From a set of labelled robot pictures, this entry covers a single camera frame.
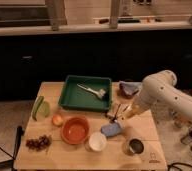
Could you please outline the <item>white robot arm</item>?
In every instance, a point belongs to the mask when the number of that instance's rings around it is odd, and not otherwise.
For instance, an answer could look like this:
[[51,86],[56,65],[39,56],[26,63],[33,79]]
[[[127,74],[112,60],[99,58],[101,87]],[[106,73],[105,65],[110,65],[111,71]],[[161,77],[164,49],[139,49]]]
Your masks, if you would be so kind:
[[155,101],[161,101],[183,114],[192,122],[192,97],[175,88],[177,77],[171,70],[146,76],[139,93],[134,97],[128,119],[149,110]]

